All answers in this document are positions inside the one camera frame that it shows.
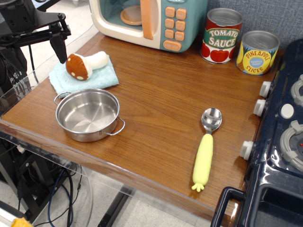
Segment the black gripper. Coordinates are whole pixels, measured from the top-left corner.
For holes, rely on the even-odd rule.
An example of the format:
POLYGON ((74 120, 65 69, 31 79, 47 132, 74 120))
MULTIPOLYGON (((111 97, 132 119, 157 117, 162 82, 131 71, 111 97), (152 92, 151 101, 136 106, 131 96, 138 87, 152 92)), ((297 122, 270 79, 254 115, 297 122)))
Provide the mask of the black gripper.
POLYGON ((1 46, 24 46, 50 40, 61 64, 67 61, 65 39, 71 30, 63 13, 42 12, 30 0, 2 0, 1 46))

